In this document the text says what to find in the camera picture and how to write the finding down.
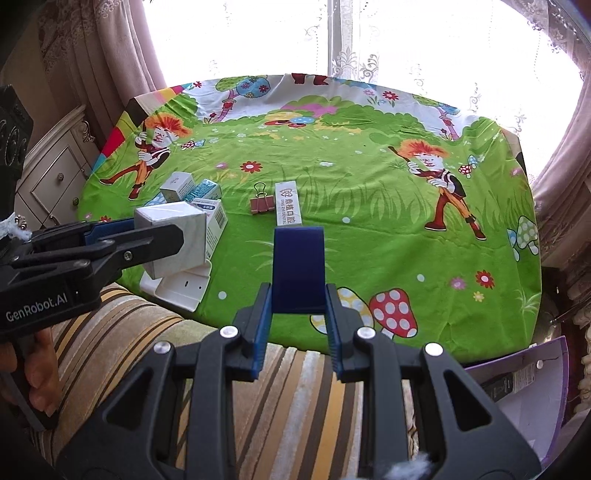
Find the person left hand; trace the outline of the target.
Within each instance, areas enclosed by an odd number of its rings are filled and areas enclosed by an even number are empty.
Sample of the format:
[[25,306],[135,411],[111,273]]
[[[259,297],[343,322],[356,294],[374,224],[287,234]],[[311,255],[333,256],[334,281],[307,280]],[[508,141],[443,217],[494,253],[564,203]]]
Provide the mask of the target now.
[[24,362],[24,373],[30,385],[29,401],[36,410],[51,417],[61,397],[52,330],[40,330],[34,334],[34,338],[34,348]]

